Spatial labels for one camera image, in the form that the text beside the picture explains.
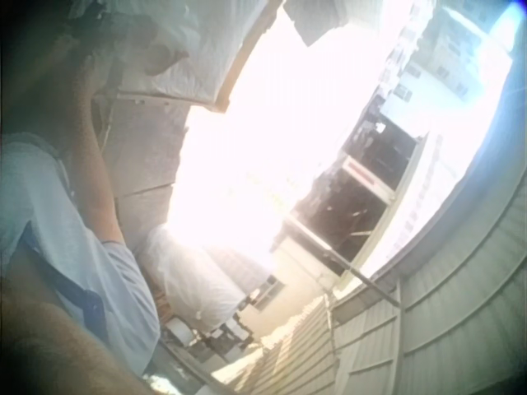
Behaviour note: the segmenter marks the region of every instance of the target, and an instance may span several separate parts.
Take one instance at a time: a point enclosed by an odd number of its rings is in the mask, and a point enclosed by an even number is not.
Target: white tarp
[[[75,0],[70,17],[92,0]],[[155,77],[129,73],[123,91],[212,103],[267,0],[103,0],[108,12],[145,14],[189,57]]]
[[[181,243],[164,225],[150,232],[138,261],[165,292],[172,311],[200,332],[232,318],[246,297],[203,249]]]

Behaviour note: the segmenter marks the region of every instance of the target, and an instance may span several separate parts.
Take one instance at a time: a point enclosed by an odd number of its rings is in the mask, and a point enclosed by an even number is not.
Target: building
[[[337,274],[292,238],[274,250],[276,268],[261,293],[239,312],[256,338],[269,335],[316,297],[330,294]]]
[[[469,21],[472,21],[485,33],[491,28],[506,10],[507,0],[442,0],[441,5],[456,10]]]
[[[522,52],[505,92],[525,86]],[[525,95],[503,95],[464,179],[375,276],[399,305],[366,286],[319,302],[229,386],[250,395],[522,393],[525,165]]]

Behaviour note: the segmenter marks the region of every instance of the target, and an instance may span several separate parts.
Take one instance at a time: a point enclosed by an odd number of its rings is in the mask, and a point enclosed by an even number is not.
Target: shirt sleeve
[[[157,328],[159,332],[156,304],[132,251],[117,241],[105,241],[102,244],[136,302],[141,306],[145,319],[151,322],[152,326]]]

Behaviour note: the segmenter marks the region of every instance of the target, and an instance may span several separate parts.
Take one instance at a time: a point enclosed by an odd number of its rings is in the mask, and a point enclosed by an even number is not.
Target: fabric
[[[2,275],[30,225],[42,258],[104,305],[111,351],[141,374],[159,339],[156,306],[126,246],[101,243],[88,230],[68,193],[56,152],[37,136],[2,137],[0,251]],[[82,309],[58,292],[67,312],[84,327]]]

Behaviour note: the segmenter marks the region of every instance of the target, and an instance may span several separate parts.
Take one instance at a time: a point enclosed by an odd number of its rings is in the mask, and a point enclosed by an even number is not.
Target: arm
[[[110,178],[91,122],[92,76],[92,67],[85,65],[72,84],[72,185],[86,226],[101,241],[123,243]]]

